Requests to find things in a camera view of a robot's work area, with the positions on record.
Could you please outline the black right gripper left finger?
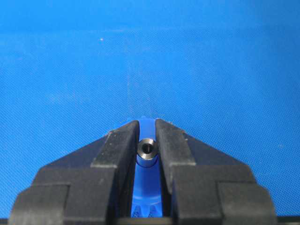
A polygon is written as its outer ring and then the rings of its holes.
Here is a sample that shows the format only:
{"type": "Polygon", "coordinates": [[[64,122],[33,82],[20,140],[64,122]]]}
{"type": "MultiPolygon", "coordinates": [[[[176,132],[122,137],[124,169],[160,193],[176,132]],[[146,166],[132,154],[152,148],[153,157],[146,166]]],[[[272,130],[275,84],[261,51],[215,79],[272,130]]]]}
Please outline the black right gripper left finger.
{"type": "Polygon", "coordinates": [[[39,169],[13,205],[11,225],[106,225],[131,212],[139,122],[39,169]]]}

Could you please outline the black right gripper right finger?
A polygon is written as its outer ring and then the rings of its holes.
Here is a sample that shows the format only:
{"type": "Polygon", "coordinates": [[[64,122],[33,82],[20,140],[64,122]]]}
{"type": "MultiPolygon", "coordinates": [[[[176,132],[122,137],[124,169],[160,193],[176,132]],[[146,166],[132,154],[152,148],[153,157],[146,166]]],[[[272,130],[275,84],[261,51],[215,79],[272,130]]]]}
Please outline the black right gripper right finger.
{"type": "Polygon", "coordinates": [[[275,225],[267,189],[250,167],[158,119],[161,156],[170,214],[179,225],[275,225]]]}

